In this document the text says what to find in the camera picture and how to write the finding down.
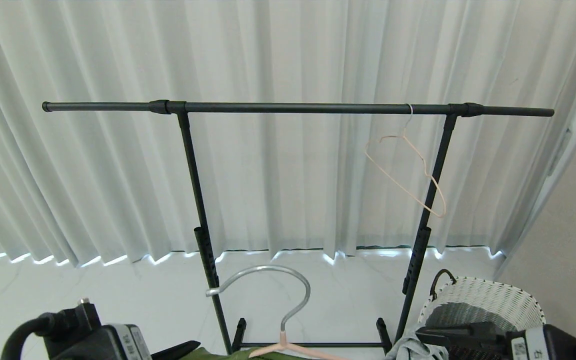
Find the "green garment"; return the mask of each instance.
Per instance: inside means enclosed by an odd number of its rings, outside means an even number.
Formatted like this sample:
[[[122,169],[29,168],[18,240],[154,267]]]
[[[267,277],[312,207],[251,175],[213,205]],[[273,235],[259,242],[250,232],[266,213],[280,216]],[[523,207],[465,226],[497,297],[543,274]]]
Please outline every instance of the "green garment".
[[[241,350],[233,353],[232,355],[214,355],[209,353],[205,348],[198,348],[195,351],[182,357],[180,360],[247,360],[249,354],[255,349]],[[286,355],[280,352],[269,352],[261,356],[255,356],[253,359],[258,360],[308,360],[303,357]]]

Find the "clothes rack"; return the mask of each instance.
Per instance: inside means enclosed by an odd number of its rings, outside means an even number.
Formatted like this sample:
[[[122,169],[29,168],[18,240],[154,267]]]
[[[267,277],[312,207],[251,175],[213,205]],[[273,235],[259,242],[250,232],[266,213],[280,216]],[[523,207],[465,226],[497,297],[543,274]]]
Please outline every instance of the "clothes rack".
[[[528,117],[551,117],[553,109],[536,107],[503,107],[484,106],[473,102],[463,104],[300,104],[300,103],[259,103],[259,102],[186,102],[170,100],[154,100],[150,102],[44,102],[41,107],[45,112],[68,112],[68,111],[131,111],[131,112],[153,112],[156,114],[174,114],[177,116],[179,128],[183,139],[185,157],[190,171],[190,182],[192,192],[199,215],[199,227],[194,229],[194,235],[199,247],[203,271],[205,272],[208,287],[219,287],[219,276],[215,266],[215,256],[208,230],[208,219],[206,208],[202,196],[199,172],[197,170],[197,160],[193,147],[192,135],[190,132],[189,113],[275,113],[275,114],[410,114],[411,107],[416,115],[443,115],[443,133],[439,148],[432,169],[432,177],[439,182],[448,145],[455,129],[458,117],[474,116],[528,116]],[[430,181],[425,197],[425,205],[432,208],[437,191],[434,183]],[[419,226],[412,247],[408,269],[404,278],[402,292],[405,294],[404,304],[401,310],[397,334],[395,341],[402,337],[406,322],[410,313],[410,306],[414,298],[415,290],[419,280],[419,274],[424,261],[424,254],[430,239],[431,229],[428,227],[430,212],[423,209],[419,219]],[[219,295],[212,296],[212,301],[221,330],[226,352],[228,354],[240,350],[242,347],[265,347],[271,342],[244,342],[246,331],[246,319],[239,319],[237,330],[231,342],[228,333],[224,309]],[[295,342],[303,347],[377,347],[382,348],[384,353],[388,353],[393,342],[391,342],[386,328],[386,323],[382,317],[376,322],[379,342]]]

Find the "curtain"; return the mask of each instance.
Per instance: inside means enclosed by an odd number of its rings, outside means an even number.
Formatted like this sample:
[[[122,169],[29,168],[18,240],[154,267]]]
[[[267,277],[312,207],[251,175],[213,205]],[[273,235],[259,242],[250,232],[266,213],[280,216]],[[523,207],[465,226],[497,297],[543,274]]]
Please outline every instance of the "curtain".
[[[45,113],[43,101],[554,107],[457,121],[430,244],[496,253],[521,234],[574,98],[576,2],[0,2],[0,253],[77,265],[197,250],[174,116]],[[420,205],[364,155],[406,120],[190,114],[217,255],[410,246]],[[407,128],[429,167],[442,126]],[[404,143],[368,151],[425,197]]]

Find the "basket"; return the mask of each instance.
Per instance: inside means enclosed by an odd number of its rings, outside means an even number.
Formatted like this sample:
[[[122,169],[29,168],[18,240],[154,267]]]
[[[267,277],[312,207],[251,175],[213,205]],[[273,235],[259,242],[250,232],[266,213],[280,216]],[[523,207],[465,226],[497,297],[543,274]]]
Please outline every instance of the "basket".
[[[450,282],[435,291],[443,274],[450,276]],[[432,281],[418,323],[440,327],[474,322],[493,322],[498,333],[505,333],[543,326],[546,317],[537,300],[519,287],[469,276],[455,278],[447,269],[441,269]],[[457,346],[448,352],[451,360],[501,359],[498,354]]]

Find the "horizontal bar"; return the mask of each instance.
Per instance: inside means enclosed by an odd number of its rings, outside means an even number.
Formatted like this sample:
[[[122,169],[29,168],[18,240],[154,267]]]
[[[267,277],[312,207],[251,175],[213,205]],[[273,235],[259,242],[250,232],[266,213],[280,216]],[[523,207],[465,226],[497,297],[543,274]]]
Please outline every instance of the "horizontal bar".
[[[553,109],[536,107],[484,106],[479,104],[297,104],[271,102],[185,102],[155,100],[151,102],[44,102],[46,112],[68,111],[133,111],[159,114],[180,113],[272,113],[272,114],[415,114],[477,116],[551,117]]]
[[[242,348],[273,346],[276,342],[242,342]],[[384,347],[381,342],[291,342],[300,347]]]

